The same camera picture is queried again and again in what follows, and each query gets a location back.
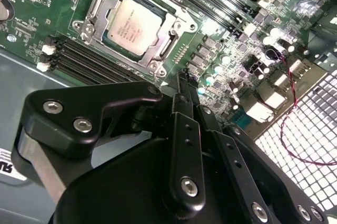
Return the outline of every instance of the screw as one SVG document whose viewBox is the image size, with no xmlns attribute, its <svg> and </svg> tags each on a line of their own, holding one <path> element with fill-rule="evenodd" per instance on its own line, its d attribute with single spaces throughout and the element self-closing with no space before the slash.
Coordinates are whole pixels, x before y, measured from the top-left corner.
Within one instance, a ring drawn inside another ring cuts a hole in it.
<svg viewBox="0 0 337 224">
<path fill-rule="evenodd" d="M 241 132 L 240 132 L 240 130 L 239 130 L 238 128 L 233 127 L 233 131 L 234 131 L 234 133 L 236 133 L 237 135 L 240 135 L 240 134 L 241 134 Z"/>
<path fill-rule="evenodd" d="M 198 194 L 198 187 L 195 182 L 189 178 L 181 180 L 181 188 L 190 197 L 195 197 Z"/>
<path fill-rule="evenodd" d="M 206 114 L 210 115 L 212 113 L 212 111 L 208 108 L 208 107 L 204 107 L 204 111 L 206 112 Z"/>
<path fill-rule="evenodd" d="M 43 104 L 43 110 L 45 110 L 48 114 L 56 115 L 63 111 L 63 106 L 59 102 L 50 100 Z"/>
<path fill-rule="evenodd" d="M 254 214 L 258 217 L 260 221 L 266 223 L 268 221 L 268 215 L 265 210 L 256 202 L 253 202 L 252 209 Z"/>
<path fill-rule="evenodd" d="M 91 27 L 86 27 L 85 31 L 87 31 L 88 34 L 91 34 L 93 32 L 93 29 Z"/>
<path fill-rule="evenodd" d="M 318 218 L 319 221 L 323 221 L 323 217 L 321 214 L 314 208 L 311 208 L 312 213 L 315 215 L 316 218 Z"/>
<path fill-rule="evenodd" d="M 11 42 L 11 43 L 15 43 L 16 40 L 17 40 L 17 38 L 16 38 L 16 36 L 14 36 L 13 34 L 8 34 L 8 35 L 7 35 L 7 40 L 8 40 L 9 42 Z"/>
<path fill-rule="evenodd" d="M 311 220 L 309 213 L 303 207 L 299 206 L 299 211 L 304 219 L 306 219 L 307 221 Z"/>
<path fill-rule="evenodd" d="M 157 88 L 153 87 L 153 86 L 149 86 L 148 87 L 148 91 L 151 93 L 151 94 L 155 94 L 157 95 L 159 93 L 159 91 L 157 90 Z"/>
<path fill-rule="evenodd" d="M 82 133 L 88 133 L 93 129 L 91 122 L 84 118 L 76 119 L 73 123 L 74 128 Z"/>
<path fill-rule="evenodd" d="M 80 24 L 78 22 L 73 22 L 73 27 L 74 27 L 74 29 L 79 29 Z"/>
</svg>

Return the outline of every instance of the screw hole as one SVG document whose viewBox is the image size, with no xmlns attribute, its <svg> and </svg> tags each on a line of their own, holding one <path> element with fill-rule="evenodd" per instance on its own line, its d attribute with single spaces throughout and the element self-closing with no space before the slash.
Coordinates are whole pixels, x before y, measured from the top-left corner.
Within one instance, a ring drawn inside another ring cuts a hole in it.
<svg viewBox="0 0 337 224">
<path fill-rule="evenodd" d="M 189 130 L 189 131 L 192 131 L 192 127 L 188 124 L 185 125 L 185 127 Z"/>
<path fill-rule="evenodd" d="M 242 165 L 238 161 L 234 161 L 234 163 L 238 168 L 242 168 Z"/>
<path fill-rule="evenodd" d="M 186 140 L 185 140 L 185 143 L 186 143 L 188 146 L 193 146 L 191 140 L 189 140 L 189 139 L 186 139 Z"/>
<path fill-rule="evenodd" d="M 230 149 L 230 150 L 233 150 L 233 149 L 234 149 L 233 146 L 230 145 L 230 144 L 227 144 L 227 148 Z"/>
</svg>

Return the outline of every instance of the mesh grille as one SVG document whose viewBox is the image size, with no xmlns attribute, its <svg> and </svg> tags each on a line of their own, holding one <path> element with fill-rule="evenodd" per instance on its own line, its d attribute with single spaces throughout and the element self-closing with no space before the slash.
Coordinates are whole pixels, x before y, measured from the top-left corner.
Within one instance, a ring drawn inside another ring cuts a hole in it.
<svg viewBox="0 0 337 224">
<path fill-rule="evenodd" d="M 299 102 L 286 122 L 288 149 L 310 161 L 337 160 L 337 70 Z M 316 166 L 293 159 L 280 142 L 283 118 L 269 128 L 256 144 L 322 210 L 337 206 L 337 166 Z"/>
</svg>

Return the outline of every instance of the black metal arm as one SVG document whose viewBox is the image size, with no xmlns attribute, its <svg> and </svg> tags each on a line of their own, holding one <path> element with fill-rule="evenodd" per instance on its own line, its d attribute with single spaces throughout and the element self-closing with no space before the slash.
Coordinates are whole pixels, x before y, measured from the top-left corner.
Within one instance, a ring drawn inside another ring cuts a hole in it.
<svg viewBox="0 0 337 224">
<path fill-rule="evenodd" d="M 57 203 L 51 223 L 327 223 L 244 131 L 220 128 L 196 87 L 181 72 L 173 97 L 148 82 L 30 94 L 12 161 Z M 142 130 L 152 139 L 91 167 L 100 141 Z"/>
</svg>

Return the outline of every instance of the printed label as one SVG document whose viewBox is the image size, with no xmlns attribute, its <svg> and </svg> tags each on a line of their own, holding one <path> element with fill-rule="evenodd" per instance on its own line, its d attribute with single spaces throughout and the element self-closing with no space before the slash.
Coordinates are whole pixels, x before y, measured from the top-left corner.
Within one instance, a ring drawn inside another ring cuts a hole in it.
<svg viewBox="0 0 337 224">
<path fill-rule="evenodd" d="M 25 176 L 22 176 L 13 166 L 11 162 L 11 152 L 0 148 L 0 174 L 10 176 L 22 181 L 27 180 Z"/>
</svg>

